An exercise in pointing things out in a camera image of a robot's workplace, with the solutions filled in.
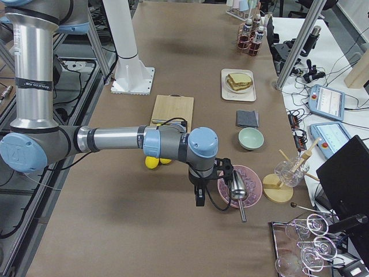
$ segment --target white table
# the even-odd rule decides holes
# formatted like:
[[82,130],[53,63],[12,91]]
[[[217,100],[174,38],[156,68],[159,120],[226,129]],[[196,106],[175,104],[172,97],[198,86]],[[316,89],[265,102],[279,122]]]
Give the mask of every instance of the white table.
[[[286,40],[291,40],[292,38],[296,38],[299,30],[303,24],[303,19],[298,18],[273,18],[274,32],[280,35],[280,43]],[[317,41],[317,45],[315,49],[311,50],[307,58],[300,57],[302,59],[303,65],[298,66],[298,68],[306,68],[306,60],[311,59],[313,65],[317,65],[319,68],[324,68],[326,74],[332,71],[332,67],[334,63],[341,58],[344,53],[341,51],[337,42],[335,41],[333,35],[330,33],[328,27],[325,25],[323,20],[318,20],[316,25],[319,25],[322,30],[320,37]],[[348,60],[345,57],[342,57],[333,68],[333,72],[336,72],[342,68],[345,68],[349,65]],[[332,81],[336,76],[342,73],[344,70],[333,73],[328,76],[328,82]],[[339,91],[343,91],[346,95],[352,95],[359,100],[359,105],[363,104],[368,98],[368,93],[364,88],[362,89],[348,89],[344,83],[344,78],[351,71],[351,68],[344,72],[340,77],[335,79],[331,84],[329,84],[330,88],[337,89]],[[295,87],[296,77],[289,77],[286,84],[283,87],[282,92],[284,93],[284,103],[287,109],[296,110],[297,108],[303,108],[306,113],[309,112],[306,106],[303,103],[307,103],[308,99],[303,99],[303,96],[294,95],[294,102],[292,101],[291,93],[300,92],[302,89],[297,89]],[[301,83],[305,83],[303,78],[298,78],[298,81]],[[324,78],[315,80],[309,84],[309,87],[312,87],[315,84],[325,85],[326,80]],[[345,98],[345,107],[346,108],[355,108],[356,100],[351,97]],[[328,119],[324,117],[320,117],[318,115],[309,115],[304,121],[302,126],[300,126],[305,131],[308,131],[308,127],[313,123],[321,123],[321,122],[329,122]],[[344,114],[344,122],[351,123],[354,125],[365,126],[369,128],[369,110],[363,111],[345,111]],[[351,136],[358,134],[362,139],[369,137],[368,129],[360,129],[347,124],[344,124],[346,130],[349,132]],[[313,142],[313,138],[308,132],[308,143],[307,147],[309,147]],[[369,140],[364,141],[367,146],[369,146]],[[325,161],[326,158],[323,156],[322,152],[315,147],[312,151],[313,155],[308,160],[310,165],[309,173],[312,175],[316,174],[316,169],[318,169]],[[319,183],[309,177],[305,178],[307,187],[309,189],[310,199],[312,203],[314,202],[314,195],[317,191],[317,186]]]

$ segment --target wooden cutting board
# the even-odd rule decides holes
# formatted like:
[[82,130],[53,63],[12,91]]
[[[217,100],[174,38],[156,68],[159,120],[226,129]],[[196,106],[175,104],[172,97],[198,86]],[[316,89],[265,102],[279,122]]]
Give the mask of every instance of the wooden cutting board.
[[194,98],[184,96],[157,95],[150,125],[153,119],[169,120],[174,117],[183,117],[188,121],[188,132],[191,131]]

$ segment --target gray cloth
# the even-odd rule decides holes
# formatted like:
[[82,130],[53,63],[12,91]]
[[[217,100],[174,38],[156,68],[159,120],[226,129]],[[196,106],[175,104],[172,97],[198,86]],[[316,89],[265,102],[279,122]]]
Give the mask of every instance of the gray cloth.
[[236,112],[236,124],[238,127],[259,127],[259,114],[256,111]]

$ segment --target black chair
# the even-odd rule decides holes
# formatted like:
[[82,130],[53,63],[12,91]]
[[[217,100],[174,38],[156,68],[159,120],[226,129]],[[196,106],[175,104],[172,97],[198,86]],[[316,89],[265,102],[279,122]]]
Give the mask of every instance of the black chair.
[[[296,1],[296,3],[301,5],[301,9],[299,12],[295,12],[293,10],[290,11],[290,13],[288,14],[288,17],[292,17],[293,14],[299,16],[299,18],[305,18],[307,13],[303,12],[304,7],[309,9],[312,5],[313,0],[298,0]],[[325,3],[323,10],[328,10],[331,9],[335,4],[337,4],[338,0],[327,0],[327,2]]]

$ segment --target brown table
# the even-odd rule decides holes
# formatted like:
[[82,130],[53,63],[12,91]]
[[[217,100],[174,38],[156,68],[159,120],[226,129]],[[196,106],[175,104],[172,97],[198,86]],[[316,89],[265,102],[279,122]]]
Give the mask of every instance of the brown table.
[[[134,16],[140,58],[156,69],[150,96],[114,95],[106,87],[90,126],[149,124],[158,94],[194,97],[193,128],[219,136],[220,158],[253,169],[260,178],[296,155],[277,76],[266,41],[258,56],[235,50],[240,21],[224,5],[143,2]],[[250,69],[254,103],[222,100],[224,68]],[[265,144],[246,151],[238,144],[236,110],[257,110]],[[63,187],[28,276],[275,276],[268,222],[301,213],[262,196],[246,209],[221,213],[209,200],[195,207],[187,165],[156,170],[141,150],[101,151],[74,166]],[[215,200],[224,204],[219,197]],[[306,188],[293,200],[309,205]]]

